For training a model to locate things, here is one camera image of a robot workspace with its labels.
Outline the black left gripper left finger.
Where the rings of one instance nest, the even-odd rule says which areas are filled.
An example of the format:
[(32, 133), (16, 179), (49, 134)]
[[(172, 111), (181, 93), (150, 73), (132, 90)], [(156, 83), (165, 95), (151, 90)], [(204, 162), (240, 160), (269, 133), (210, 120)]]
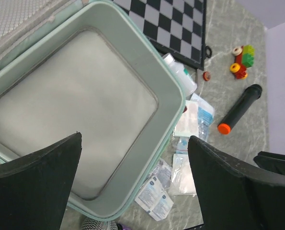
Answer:
[(58, 230), (82, 150), (77, 132), (0, 164), (0, 230)]

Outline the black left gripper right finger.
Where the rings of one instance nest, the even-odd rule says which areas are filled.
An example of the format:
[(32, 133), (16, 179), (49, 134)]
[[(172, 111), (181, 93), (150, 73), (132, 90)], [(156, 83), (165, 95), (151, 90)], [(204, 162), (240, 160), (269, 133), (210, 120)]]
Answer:
[(285, 155), (261, 151), (251, 165), (195, 136), (188, 155), (199, 230), (285, 230)]

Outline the clear plaster strip packet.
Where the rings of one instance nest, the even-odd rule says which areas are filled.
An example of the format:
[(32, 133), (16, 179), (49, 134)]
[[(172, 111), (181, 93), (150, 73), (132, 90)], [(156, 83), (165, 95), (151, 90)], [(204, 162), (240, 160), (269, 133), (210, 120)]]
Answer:
[(173, 135), (175, 137), (199, 136), (198, 125), (198, 103), (186, 100), (185, 108), (187, 109), (177, 122)]

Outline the blue white mask packet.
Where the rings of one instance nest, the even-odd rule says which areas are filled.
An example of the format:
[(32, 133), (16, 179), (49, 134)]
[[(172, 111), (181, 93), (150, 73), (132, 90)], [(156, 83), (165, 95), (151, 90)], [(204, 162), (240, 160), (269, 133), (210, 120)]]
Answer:
[(199, 138), (207, 142), (209, 136), (209, 127), (214, 121), (215, 109), (203, 98), (193, 93), (191, 101), (198, 103), (198, 127)]

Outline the white medicine bottle green label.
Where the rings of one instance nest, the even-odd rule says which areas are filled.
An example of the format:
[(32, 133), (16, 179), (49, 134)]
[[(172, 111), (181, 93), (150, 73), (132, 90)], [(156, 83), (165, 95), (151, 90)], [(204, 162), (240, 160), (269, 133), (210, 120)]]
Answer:
[(197, 84), (192, 79), (191, 74), (185, 66), (177, 62), (170, 53), (163, 55), (162, 58), (180, 81), (184, 89), (185, 97), (190, 97), (197, 89)]

